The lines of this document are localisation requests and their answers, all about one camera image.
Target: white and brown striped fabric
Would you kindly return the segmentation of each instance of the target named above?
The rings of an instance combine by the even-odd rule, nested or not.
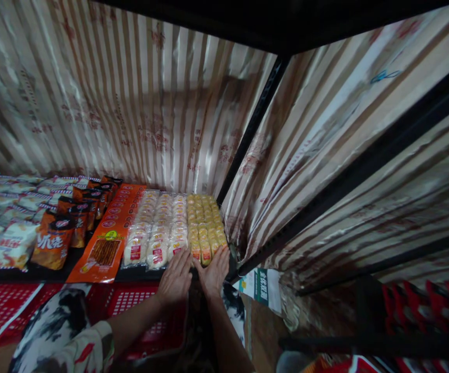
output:
[[[0,171],[217,194],[274,59],[86,0],[0,0]]]
[[[449,6],[297,55],[225,201],[242,260],[448,73]],[[446,235],[449,117],[264,265],[299,288]]]
[[[0,171],[217,196],[274,59],[86,0],[0,0]],[[449,6],[296,55],[223,204],[240,259],[448,73]],[[448,234],[449,117],[265,266],[299,288]]]

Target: hand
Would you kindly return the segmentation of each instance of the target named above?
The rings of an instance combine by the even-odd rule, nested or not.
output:
[[[207,300],[216,297],[221,299],[221,288],[230,269],[230,250],[220,246],[213,261],[206,269],[202,268],[200,262],[195,258],[193,265],[199,273],[200,284]]]
[[[163,308],[168,308],[187,297],[192,283],[191,258],[190,250],[181,250],[173,257],[162,275],[156,297]]]

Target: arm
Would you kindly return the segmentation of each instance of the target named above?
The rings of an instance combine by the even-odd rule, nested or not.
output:
[[[192,281],[190,264],[190,250],[180,251],[162,275],[156,295],[107,320],[114,339],[114,359],[154,325],[163,313],[186,299]]]
[[[221,288],[229,270],[229,258],[230,251],[220,248],[206,269],[195,259],[193,263],[199,272],[211,314],[219,372],[251,373],[256,370],[231,324],[221,298]]]

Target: red basket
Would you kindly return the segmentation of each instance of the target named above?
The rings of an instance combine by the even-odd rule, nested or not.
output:
[[[0,346],[19,342],[36,310],[62,288],[62,284],[0,284]],[[92,324],[117,315],[157,292],[156,284],[94,284],[88,296]],[[173,353],[185,341],[187,303],[175,308],[166,320],[159,321],[126,352],[127,360]]]
[[[60,284],[0,284],[0,346],[18,342],[34,312],[61,287]]]
[[[157,292],[158,286],[145,284],[115,284],[107,316],[115,316]],[[166,355],[178,351],[185,342],[188,302],[174,308],[170,316],[147,330],[126,352],[126,360]]]

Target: floor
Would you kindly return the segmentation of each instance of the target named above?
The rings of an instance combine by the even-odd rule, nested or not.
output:
[[[283,320],[267,306],[242,294],[245,318],[245,348],[260,373],[276,372],[276,363],[281,354],[278,340],[288,335]]]

